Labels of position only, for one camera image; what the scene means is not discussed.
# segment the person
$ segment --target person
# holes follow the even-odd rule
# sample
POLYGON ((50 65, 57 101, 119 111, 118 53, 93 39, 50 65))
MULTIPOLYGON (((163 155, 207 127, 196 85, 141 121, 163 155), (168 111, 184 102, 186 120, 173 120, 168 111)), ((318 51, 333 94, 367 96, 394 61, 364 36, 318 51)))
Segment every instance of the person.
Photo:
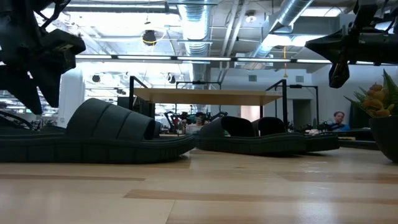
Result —
POLYGON ((345 114, 341 111, 337 111, 333 114, 335 117, 335 122, 329 124, 331 126, 332 131, 348 131, 349 126, 347 124, 343 124, 345 114))

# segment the slide sandal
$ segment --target slide sandal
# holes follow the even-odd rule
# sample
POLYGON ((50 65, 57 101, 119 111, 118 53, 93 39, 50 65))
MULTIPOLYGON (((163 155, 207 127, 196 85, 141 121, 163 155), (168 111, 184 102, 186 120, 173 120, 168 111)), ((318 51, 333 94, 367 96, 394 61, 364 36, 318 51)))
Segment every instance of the slide sandal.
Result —
MULTIPOLYGON (((300 133, 288 133, 284 123, 279 118, 266 117, 252 123, 260 136, 269 135, 302 135, 300 133)), ((305 152, 320 152, 340 148, 338 137, 335 134, 319 134, 316 136, 305 136, 305 152)))
POLYGON ((139 164, 176 159, 195 147, 193 136, 154 139, 154 128, 152 118, 92 98, 64 133, 1 128, 0 162, 139 164))
POLYGON ((197 148, 207 151, 247 155, 304 152, 302 135, 256 136, 250 121, 225 116, 204 125, 197 136, 197 148))

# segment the wooden tabletop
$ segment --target wooden tabletop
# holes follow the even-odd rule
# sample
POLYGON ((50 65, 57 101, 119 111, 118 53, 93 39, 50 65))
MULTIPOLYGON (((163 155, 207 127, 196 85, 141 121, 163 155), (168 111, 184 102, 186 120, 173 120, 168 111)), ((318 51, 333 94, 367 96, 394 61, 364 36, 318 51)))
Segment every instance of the wooden tabletop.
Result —
POLYGON ((194 150, 147 165, 0 164, 2 224, 398 223, 380 151, 262 157, 194 150))
POLYGON ((151 103, 262 106, 282 97, 281 91, 187 90, 135 88, 134 94, 151 103))

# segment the white pillar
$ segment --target white pillar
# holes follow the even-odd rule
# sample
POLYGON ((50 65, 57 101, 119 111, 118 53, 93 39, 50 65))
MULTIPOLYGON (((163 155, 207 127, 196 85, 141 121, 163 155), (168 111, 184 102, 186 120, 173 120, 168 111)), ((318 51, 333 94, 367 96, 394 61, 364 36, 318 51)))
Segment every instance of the white pillar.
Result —
POLYGON ((58 109, 59 127, 66 128, 76 109, 85 100, 85 81, 79 68, 67 71, 61 76, 60 106, 58 109))

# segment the plant pot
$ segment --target plant pot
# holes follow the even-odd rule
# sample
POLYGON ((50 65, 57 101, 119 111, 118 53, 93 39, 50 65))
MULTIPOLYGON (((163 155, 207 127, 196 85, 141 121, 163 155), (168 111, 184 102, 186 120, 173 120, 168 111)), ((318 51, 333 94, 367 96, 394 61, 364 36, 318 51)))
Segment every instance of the plant pot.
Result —
POLYGON ((383 154, 398 163, 398 116, 369 120, 372 135, 383 154))

